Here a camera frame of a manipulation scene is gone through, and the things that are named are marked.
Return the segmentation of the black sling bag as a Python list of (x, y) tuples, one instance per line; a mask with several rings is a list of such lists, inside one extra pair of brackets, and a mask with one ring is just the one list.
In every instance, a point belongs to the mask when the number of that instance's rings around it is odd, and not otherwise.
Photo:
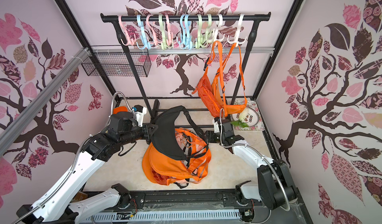
[[(175, 136), (175, 120), (179, 114), (183, 112), (189, 124), (194, 129), (197, 137), (202, 140), (202, 144), (206, 145), (202, 153), (196, 153), (187, 156), (179, 147)], [(189, 111), (184, 106), (173, 107), (154, 119), (154, 124), (158, 129), (151, 137), (151, 142), (157, 151), (174, 160), (187, 160), (191, 158), (200, 158), (207, 154), (209, 146), (205, 142), (204, 132), (192, 120)]]

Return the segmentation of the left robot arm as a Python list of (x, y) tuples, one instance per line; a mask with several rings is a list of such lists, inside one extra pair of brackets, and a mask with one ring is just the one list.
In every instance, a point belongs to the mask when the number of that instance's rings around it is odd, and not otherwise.
[(73, 164), (63, 176), (32, 205), (23, 205), (17, 211), (16, 224), (79, 224), (90, 216), (105, 209), (117, 207), (126, 209), (131, 204), (129, 191), (121, 184), (115, 184), (101, 194), (86, 200), (72, 202), (88, 179), (115, 154), (122, 156), (123, 146), (135, 144), (137, 140), (149, 140), (157, 125), (144, 123), (144, 116), (150, 112), (146, 105), (130, 107), (127, 111), (111, 107), (105, 128), (86, 138), (78, 148)]

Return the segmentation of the orange sling bag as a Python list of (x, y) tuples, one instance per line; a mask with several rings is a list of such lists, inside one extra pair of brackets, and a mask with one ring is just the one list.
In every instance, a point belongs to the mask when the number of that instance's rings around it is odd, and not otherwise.
[(225, 86), (224, 86), (224, 68), (226, 66), (226, 63), (230, 57), (230, 55), (232, 54), (234, 48), (237, 46), (238, 44), (237, 43), (233, 43), (231, 48), (230, 48), (230, 51), (226, 57), (226, 59), (220, 64), (220, 85), (221, 85), (221, 88), (222, 88), (222, 94), (223, 94), (223, 109), (224, 109), (224, 115), (228, 115), (228, 114), (237, 114), (237, 113), (241, 113), (245, 108), (246, 108), (246, 105), (247, 105), (247, 98), (246, 98), (246, 95), (245, 95), (245, 83), (244, 83), (244, 74), (243, 74), (243, 69), (242, 69), (242, 56), (241, 56), (241, 49), (240, 47), (238, 47), (238, 50), (239, 50), (239, 57), (240, 57), (240, 61), (239, 61), (239, 72), (240, 72), (240, 79), (238, 79), (238, 81), (241, 81), (241, 85), (243, 87), (243, 94), (244, 94), (244, 104), (233, 104), (233, 105), (228, 105), (227, 102), (226, 102), (226, 96), (225, 96)]

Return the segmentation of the dark orange bag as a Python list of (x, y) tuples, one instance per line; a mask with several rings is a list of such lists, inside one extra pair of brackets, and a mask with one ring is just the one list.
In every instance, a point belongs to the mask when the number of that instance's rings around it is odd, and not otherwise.
[(223, 81), (223, 59), (222, 59), (222, 43), (215, 41), (212, 45), (212, 61), (215, 58), (214, 48), (217, 46), (219, 56), (219, 68), (215, 74), (212, 83), (208, 77), (208, 66), (211, 63), (209, 59), (205, 62), (204, 74), (199, 80), (195, 90), (192, 94), (198, 93), (199, 98), (202, 100), (212, 117), (220, 116), (221, 109), (223, 109), (222, 116), (227, 116), (227, 104), (225, 102), (225, 86)]

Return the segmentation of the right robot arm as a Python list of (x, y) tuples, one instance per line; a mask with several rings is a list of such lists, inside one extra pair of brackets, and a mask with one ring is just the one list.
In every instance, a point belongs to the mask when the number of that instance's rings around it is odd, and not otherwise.
[(285, 162), (272, 159), (251, 146), (241, 135), (235, 135), (231, 121), (224, 117), (221, 108), (214, 119), (214, 131), (206, 132), (208, 143), (216, 143), (232, 153), (257, 172), (257, 181), (246, 181), (238, 185), (239, 194), (246, 200), (262, 202), (268, 209), (291, 210), (298, 199), (297, 188)]

